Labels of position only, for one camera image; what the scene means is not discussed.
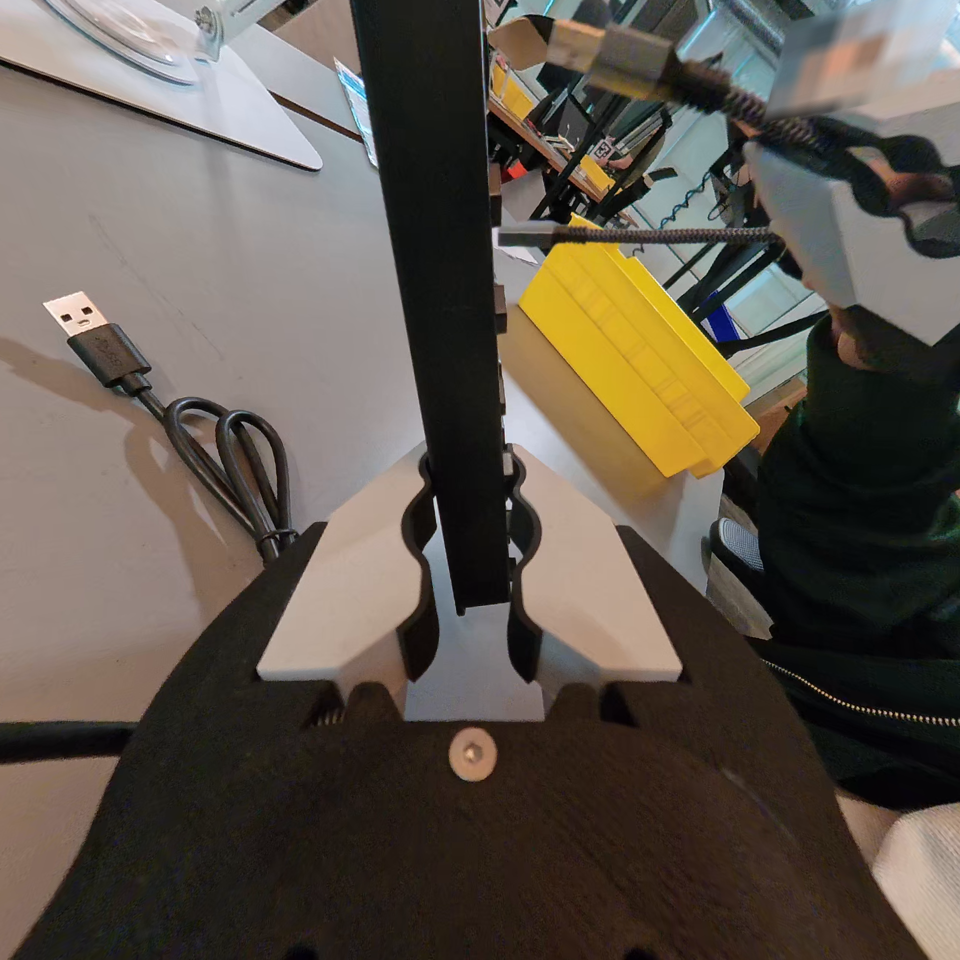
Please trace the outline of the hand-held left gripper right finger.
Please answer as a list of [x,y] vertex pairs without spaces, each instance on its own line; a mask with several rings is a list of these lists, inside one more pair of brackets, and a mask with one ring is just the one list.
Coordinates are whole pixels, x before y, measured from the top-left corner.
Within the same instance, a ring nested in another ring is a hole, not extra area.
[[674,683],[683,666],[613,519],[512,444],[510,664],[549,710],[563,688]]

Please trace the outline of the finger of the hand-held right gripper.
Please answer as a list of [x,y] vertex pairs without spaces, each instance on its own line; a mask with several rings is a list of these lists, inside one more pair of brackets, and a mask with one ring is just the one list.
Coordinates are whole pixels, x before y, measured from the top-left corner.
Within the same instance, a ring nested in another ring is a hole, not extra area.
[[958,329],[958,255],[921,252],[900,215],[864,211],[844,180],[757,141],[744,154],[771,229],[825,302],[863,307],[930,347]]
[[847,150],[895,174],[958,178],[959,85],[921,82],[847,111]]

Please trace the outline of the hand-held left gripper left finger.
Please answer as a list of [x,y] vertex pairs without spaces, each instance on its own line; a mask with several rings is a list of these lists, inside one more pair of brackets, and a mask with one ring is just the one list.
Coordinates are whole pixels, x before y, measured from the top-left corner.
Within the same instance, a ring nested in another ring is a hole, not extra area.
[[437,530],[424,448],[335,510],[256,671],[268,682],[327,681],[342,701],[378,683],[405,707],[431,666],[439,618],[425,548]]

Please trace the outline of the black usb hub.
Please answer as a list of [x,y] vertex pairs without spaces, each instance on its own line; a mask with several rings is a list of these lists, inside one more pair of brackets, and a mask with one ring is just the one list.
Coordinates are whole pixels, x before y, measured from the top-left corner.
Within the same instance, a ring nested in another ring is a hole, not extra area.
[[457,613],[510,597],[481,2],[351,2]]

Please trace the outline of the person's right forearm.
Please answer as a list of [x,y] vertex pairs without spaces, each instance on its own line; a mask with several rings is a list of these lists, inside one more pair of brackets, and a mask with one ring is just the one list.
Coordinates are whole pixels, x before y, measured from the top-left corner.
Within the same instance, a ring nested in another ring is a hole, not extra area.
[[829,314],[759,467],[774,639],[958,659],[958,332],[929,346],[859,306]]

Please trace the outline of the grey mesh shoe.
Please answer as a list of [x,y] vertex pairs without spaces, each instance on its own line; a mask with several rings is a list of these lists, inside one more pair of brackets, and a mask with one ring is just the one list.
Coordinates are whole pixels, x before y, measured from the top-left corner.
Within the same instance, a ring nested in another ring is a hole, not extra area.
[[711,554],[729,569],[738,568],[762,576],[764,564],[756,533],[734,519],[720,517],[709,531]]

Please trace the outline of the yellow plastic bin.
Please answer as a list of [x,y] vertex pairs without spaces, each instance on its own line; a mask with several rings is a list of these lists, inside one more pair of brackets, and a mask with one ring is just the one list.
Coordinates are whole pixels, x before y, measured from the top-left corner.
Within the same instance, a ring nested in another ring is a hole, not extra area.
[[618,245],[553,246],[519,307],[663,476],[709,476],[759,438],[748,384]]

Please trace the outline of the person's dark green jacket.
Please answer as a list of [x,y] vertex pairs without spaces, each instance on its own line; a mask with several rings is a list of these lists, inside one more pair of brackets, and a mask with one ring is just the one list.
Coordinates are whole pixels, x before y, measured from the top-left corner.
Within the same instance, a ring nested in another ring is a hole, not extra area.
[[900,812],[958,803],[958,659],[748,643],[781,685],[836,786]]

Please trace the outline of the person's beige trousers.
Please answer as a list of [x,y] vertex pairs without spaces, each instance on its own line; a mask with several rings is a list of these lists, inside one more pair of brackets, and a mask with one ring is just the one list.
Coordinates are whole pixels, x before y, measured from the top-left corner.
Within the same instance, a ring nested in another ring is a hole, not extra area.
[[959,804],[914,812],[839,791],[846,826],[888,903],[930,959],[959,957]]

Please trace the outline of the blue and white paper sheet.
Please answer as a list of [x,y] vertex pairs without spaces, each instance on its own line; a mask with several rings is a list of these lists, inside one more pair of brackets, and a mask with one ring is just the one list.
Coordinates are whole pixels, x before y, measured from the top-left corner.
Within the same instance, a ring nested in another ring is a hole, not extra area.
[[362,138],[368,161],[374,169],[378,170],[378,154],[364,80],[340,59],[335,58],[334,64],[354,124]]

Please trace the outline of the silver monitor stand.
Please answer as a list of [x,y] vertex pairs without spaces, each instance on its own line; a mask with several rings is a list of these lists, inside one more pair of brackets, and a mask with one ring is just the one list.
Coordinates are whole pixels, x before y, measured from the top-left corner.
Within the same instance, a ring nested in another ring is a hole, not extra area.
[[159,2],[2,2],[2,65],[317,173],[323,161],[233,52],[195,53],[198,29]]

